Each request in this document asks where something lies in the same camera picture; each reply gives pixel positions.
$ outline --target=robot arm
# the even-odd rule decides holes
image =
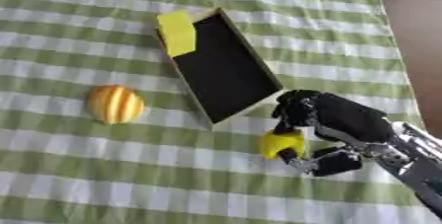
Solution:
[[[280,119],[275,135],[313,126],[318,137],[344,143],[317,150],[311,159],[282,149],[278,155],[285,163],[314,176],[329,176],[360,169],[361,157],[371,158],[442,217],[442,140],[406,122],[390,123],[384,112],[317,91],[283,94],[272,116]]]

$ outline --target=green checkered tablecloth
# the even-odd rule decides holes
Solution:
[[[437,222],[373,163],[312,178],[263,161],[274,103],[205,130],[152,34],[158,13],[213,7],[286,89],[421,123],[381,0],[0,0],[0,223]],[[105,84],[148,112],[93,120],[85,98]]]

